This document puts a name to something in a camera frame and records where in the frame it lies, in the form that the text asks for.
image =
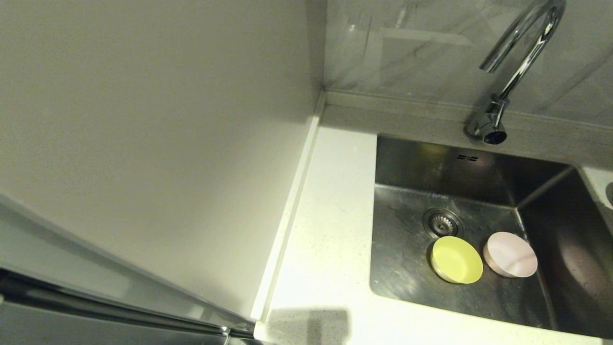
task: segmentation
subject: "drain strainer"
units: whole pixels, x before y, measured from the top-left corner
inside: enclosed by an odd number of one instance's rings
[[[424,228],[434,238],[464,235],[462,222],[455,213],[447,209],[429,209],[424,214],[423,223]]]

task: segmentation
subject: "marble backsplash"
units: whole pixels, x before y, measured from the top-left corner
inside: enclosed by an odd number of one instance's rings
[[[494,74],[483,58],[531,0],[328,0],[326,87],[485,107],[536,30]],[[510,110],[613,126],[613,1],[568,0]]]

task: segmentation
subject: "stainless steel sink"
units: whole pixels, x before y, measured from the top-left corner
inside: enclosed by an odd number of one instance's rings
[[[613,236],[574,167],[380,136],[375,182],[370,287],[376,294],[613,338]],[[451,216],[428,221],[436,212]],[[460,236],[482,255],[497,231],[532,245],[539,260],[534,276],[505,278],[484,263],[479,281],[457,285],[430,267],[438,236]]]

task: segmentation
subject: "countertop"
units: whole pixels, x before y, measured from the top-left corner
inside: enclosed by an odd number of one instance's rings
[[[256,326],[257,339],[277,345],[613,344],[375,295],[369,274],[376,141],[377,133],[389,131],[382,130],[383,113],[368,115],[368,111],[331,105],[324,113],[268,317]],[[352,125],[339,125],[353,117],[358,120]],[[360,121],[371,123],[370,129]],[[406,118],[403,123],[411,128],[411,121],[419,123],[418,118]],[[423,140],[411,130],[403,133],[407,139]],[[451,144],[453,135],[438,142]],[[458,138],[461,142],[456,145],[466,145],[463,137]],[[598,145],[604,154],[611,154],[613,146]],[[584,147],[592,151],[590,157],[596,157],[593,147]],[[572,161],[592,183],[594,199],[604,198],[605,183],[613,181],[613,163],[607,168],[612,158],[584,159],[591,164],[581,163],[580,155],[570,158],[577,157]]]

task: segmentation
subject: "faucet spout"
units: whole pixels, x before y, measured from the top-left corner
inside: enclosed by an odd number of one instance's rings
[[[483,71],[494,73],[509,55],[513,47],[515,47],[517,42],[524,36],[526,31],[528,31],[539,18],[544,15],[546,16],[534,43],[531,45],[531,48],[528,50],[523,60],[515,68],[511,78],[504,86],[504,89],[492,95],[492,102],[485,113],[475,116],[465,127],[466,134],[471,138],[480,139],[486,144],[494,145],[506,139],[506,132],[504,132],[500,121],[509,103],[509,96],[513,90],[515,90],[517,84],[523,79],[545,45],[550,41],[560,24],[565,8],[566,0],[533,1],[532,4],[513,21],[492,51],[487,55],[483,63],[481,63],[480,68]]]

